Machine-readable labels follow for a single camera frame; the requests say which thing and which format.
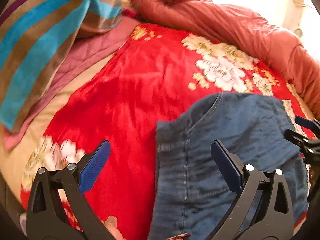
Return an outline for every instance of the fingers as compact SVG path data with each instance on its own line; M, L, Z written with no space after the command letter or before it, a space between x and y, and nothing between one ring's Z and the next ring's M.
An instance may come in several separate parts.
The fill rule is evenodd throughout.
M167 240L184 240L184 239L186 239L186 238L188 238L190 236L191 235L189 233L184 233L184 234L181 234L181 235L178 235L178 236L170 237Z
M108 231L114 236L116 240L125 240L120 231L117 229L116 217L109 216L106 222L104 222L104 226L108 229Z

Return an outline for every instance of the clamp jaw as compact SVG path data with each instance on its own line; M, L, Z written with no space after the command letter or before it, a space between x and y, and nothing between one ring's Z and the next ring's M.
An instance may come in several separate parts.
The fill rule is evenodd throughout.
M300 147L301 153L304 155L304 163L312 166L320 167L320 122L316 119L313 121L296 116L296 124L310 129L318 139L308 139L303 135L287 129L284 138L289 142ZM320 189L320 179L317 180L314 187L310 190L308 201L311 202Z
M42 167L34 179L27 210L27 236L31 240L115 240L83 197L90 190L110 154L104 140L93 153L85 154L63 170ZM64 189L82 230L70 226L58 193Z
M216 140L211 155L229 189L237 197L226 215L206 240L289 240L293 236L293 210L287 182L279 169L273 173L244 165ZM250 226L239 232L257 190L262 190L259 205Z

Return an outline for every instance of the white flower pattern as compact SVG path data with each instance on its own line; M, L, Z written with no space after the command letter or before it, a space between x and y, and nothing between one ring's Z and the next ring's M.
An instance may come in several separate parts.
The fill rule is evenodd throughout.
M39 168L45 167L48 171L64 169L68 163L78 163L84 156L83 149L76 149L76 144L70 140L65 140L59 146L52 142L50 136L40 139L38 147L29 158L23 176L22 188L24 191L31 190L33 180ZM63 201L67 200L63 190L59 190Z
M297 133L303 135L304 137L308 137L306 135L306 133L302 130L302 127L300 125L296 124L296 122L294 120L296 118L296 115L293 112L291 100L282 100L282 102L283 102L284 109L287 113L287 116L290 118L291 123L293 124L295 131Z
M273 97L272 86L267 78L263 78L257 73L252 74L252 82L256 85L256 87L260 90L262 95Z
M248 90L242 78L245 70L253 70L253 63L258 59L246 55L235 46L226 43L214 44L204 37L190 34L182 41L182 45L189 50L195 50L202 56L196 66L203 70L206 80L213 82L223 91L246 92Z

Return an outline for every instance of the blue denim jeans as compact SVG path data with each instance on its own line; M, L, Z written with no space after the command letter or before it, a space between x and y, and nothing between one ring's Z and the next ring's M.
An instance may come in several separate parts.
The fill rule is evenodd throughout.
M190 233L205 239L235 198L211 157L213 140L260 171L281 169L297 221L307 210L307 169L299 148L284 139L294 127L282 101L255 94L207 96L173 122L156 130L156 200L149 239ZM259 198L246 218L248 226Z

